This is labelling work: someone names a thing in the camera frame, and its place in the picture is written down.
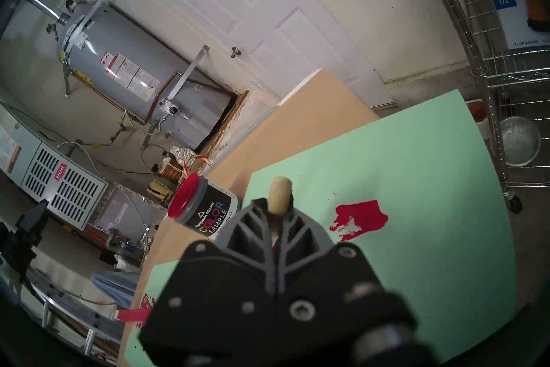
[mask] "red lid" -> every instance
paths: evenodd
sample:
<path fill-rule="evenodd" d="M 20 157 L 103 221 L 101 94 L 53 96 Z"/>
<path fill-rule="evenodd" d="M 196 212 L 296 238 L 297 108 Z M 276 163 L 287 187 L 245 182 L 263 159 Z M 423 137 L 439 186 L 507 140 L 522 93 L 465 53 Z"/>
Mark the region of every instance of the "red lid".
<path fill-rule="evenodd" d="M 193 199 L 193 195 L 199 187 L 199 181 L 199 175 L 193 173 L 182 183 L 168 206 L 168 217 L 177 219 L 182 215 L 187 204 Z"/>

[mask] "door panel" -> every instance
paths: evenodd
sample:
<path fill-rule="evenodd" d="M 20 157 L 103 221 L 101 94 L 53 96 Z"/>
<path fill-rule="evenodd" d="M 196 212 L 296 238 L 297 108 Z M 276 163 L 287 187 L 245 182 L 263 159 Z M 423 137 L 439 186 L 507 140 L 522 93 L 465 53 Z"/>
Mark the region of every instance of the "door panel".
<path fill-rule="evenodd" d="M 318 0 L 170 0 L 282 97 L 329 68 L 371 106 L 391 102 L 367 58 Z"/>

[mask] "door knob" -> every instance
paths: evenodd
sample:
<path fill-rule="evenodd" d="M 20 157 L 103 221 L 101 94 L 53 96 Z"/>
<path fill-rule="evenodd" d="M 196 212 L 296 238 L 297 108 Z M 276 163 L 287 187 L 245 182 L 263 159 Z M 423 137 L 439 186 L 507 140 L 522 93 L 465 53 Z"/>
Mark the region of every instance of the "door knob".
<path fill-rule="evenodd" d="M 233 51 L 231 53 L 232 58 L 235 58 L 235 56 L 240 56 L 240 50 L 239 49 L 237 49 L 236 47 L 233 47 L 231 50 Z"/>

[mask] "green poster board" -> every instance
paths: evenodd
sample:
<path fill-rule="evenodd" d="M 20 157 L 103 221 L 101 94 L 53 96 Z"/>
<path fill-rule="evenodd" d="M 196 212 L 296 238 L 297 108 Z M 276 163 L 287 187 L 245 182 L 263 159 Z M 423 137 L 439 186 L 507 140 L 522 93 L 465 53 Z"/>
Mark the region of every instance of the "green poster board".
<path fill-rule="evenodd" d="M 385 226 L 350 240 L 401 293 L 441 361 L 478 344 L 515 310 L 515 254 L 498 178 L 458 91 L 370 123 L 252 175 L 243 205 L 271 181 L 329 231 L 336 207 L 377 200 Z"/>
<path fill-rule="evenodd" d="M 172 275 L 172 272 L 174 272 L 178 262 L 179 260 L 174 260 L 165 264 L 155 265 L 149 275 L 149 281 L 147 281 L 144 293 L 141 295 L 142 298 L 147 297 L 147 302 L 154 304 L 153 299 L 157 300 L 161 295 L 164 285 Z M 154 367 L 154 364 L 149 360 L 149 357 L 137 339 L 139 332 L 140 324 L 133 324 L 128 336 L 124 357 L 131 367 Z"/>

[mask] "metal rack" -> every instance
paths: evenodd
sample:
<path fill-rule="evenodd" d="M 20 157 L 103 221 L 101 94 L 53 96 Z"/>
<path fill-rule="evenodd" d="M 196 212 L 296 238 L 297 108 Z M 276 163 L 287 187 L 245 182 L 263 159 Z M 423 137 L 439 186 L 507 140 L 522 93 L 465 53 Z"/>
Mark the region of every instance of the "metal rack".
<path fill-rule="evenodd" d="M 457 30 L 472 75 L 481 92 L 489 126 L 493 163 L 508 207 L 521 211 L 514 187 L 550 186 L 550 48 L 513 51 L 506 38 L 493 0 L 442 0 Z M 501 119 L 520 115 L 537 124 L 542 148 L 535 160 L 518 168 L 506 166 Z"/>

